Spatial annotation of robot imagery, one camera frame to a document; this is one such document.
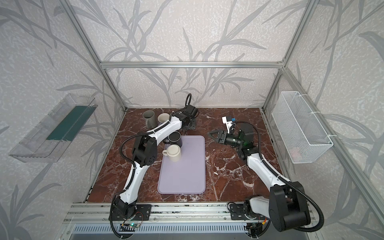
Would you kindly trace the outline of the lilac purple mug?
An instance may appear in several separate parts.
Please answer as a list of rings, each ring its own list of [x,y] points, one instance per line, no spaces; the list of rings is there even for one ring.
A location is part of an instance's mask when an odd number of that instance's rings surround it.
[[[168,122],[170,119],[170,115],[168,113],[162,113],[158,116],[159,125]]]

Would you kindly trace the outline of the grey mug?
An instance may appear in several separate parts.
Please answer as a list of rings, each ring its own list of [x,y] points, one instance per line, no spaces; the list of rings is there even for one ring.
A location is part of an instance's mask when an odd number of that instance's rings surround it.
[[[158,126],[157,118],[155,112],[152,110],[145,111],[143,113],[143,118],[145,119],[145,125],[148,130],[152,130]]]

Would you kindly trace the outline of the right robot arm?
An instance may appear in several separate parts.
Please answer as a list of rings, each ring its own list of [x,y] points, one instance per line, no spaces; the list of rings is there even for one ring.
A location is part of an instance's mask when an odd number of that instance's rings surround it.
[[[319,231],[325,223],[319,205],[311,199],[299,182],[292,182],[279,173],[264,157],[261,136],[257,128],[245,121],[225,121],[226,130],[208,132],[216,143],[236,149],[241,160],[253,170],[268,188],[266,199],[253,196],[245,201],[249,217],[261,214],[272,222],[279,232],[297,230],[312,233]]]

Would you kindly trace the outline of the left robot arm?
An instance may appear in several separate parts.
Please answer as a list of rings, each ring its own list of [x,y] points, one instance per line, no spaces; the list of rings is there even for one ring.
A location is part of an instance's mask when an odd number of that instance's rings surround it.
[[[157,147],[170,134],[178,130],[194,130],[199,110],[191,105],[192,94],[187,95],[185,106],[173,112],[166,122],[145,133],[128,137],[119,148],[122,158],[132,164],[129,177],[121,192],[114,194],[109,220],[119,216],[127,220],[136,213],[138,192],[151,164],[157,159]]]

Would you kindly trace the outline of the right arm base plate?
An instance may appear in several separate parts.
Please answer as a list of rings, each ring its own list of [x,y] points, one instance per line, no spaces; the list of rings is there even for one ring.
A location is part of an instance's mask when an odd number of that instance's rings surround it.
[[[227,209],[231,214],[231,220],[256,220],[259,222],[264,220],[268,222],[270,220],[264,215],[253,212],[251,206],[245,203],[237,204],[234,202],[229,202],[227,203]]]

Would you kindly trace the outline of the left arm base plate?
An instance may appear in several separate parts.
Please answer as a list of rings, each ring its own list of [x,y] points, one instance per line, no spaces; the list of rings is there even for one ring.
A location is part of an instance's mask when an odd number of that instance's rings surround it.
[[[148,221],[152,205],[112,206],[110,221]]]

